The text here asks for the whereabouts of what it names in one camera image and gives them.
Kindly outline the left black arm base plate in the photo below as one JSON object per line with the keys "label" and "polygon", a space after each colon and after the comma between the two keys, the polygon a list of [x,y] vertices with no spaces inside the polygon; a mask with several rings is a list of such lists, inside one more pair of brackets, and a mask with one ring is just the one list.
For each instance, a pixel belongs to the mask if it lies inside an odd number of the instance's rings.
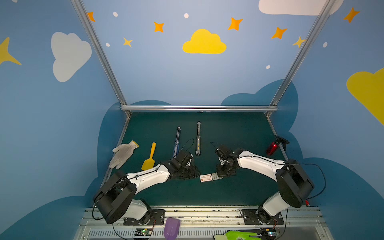
{"label": "left black arm base plate", "polygon": [[124,226],[162,226],[164,220],[165,210],[149,210],[139,220],[134,218],[124,218]]}

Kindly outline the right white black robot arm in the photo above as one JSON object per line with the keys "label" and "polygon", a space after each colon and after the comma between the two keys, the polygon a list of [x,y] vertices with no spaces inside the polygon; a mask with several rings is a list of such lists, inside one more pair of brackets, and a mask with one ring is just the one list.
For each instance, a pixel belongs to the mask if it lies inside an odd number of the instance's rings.
{"label": "right white black robot arm", "polygon": [[300,208],[315,188],[313,181],[296,160],[268,159],[244,149],[229,151],[226,148],[217,148],[216,155],[220,161],[217,172],[221,178],[235,175],[236,169],[240,167],[277,182],[278,191],[257,209],[257,218],[262,224],[269,223],[288,207]]}

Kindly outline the black stapler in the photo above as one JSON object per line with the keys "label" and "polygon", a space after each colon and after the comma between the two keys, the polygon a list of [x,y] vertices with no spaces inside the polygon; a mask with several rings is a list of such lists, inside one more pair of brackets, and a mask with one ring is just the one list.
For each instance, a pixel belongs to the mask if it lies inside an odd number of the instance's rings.
{"label": "black stapler", "polygon": [[201,155],[201,122],[197,122],[197,147],[196,147],[196,155]]}

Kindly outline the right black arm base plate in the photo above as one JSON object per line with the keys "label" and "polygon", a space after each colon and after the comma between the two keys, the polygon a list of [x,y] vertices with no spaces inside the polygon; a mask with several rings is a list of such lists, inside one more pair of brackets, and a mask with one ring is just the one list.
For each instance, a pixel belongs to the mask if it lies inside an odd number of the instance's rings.
{"label": "right black arm base plate", "polygon": [[242,209],[241,216],[245,225],[283,225],[285,223],[281,212],[271,217],[264,212],[260,214],[257,209]]}

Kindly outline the red white staple box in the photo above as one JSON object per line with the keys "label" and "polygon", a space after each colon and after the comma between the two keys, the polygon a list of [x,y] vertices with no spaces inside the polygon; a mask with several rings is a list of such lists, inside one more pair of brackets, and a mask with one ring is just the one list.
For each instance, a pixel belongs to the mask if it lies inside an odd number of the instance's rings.
{"label": "red white staple box", "polygon": [[218,173],[200,175],[201,183],[212,182],[212,181],[221,180],[221,179],[223,179],[223,177],[219,177]]}

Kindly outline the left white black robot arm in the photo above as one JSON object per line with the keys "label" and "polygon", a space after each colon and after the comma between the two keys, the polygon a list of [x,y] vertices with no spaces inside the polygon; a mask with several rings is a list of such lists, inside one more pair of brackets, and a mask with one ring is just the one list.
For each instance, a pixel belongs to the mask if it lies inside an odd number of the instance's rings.
{"label": "left white black robot arm", "polygon": [[171,179],[189,180],[199,176],[200,171],[194,164],[182,166],[174,160],[138,173],[117,171],[102,185],[93,201],[107,224],[125,217],[144,225],[150,221],[152,208],[144,200],[135,200],[137,193]]}

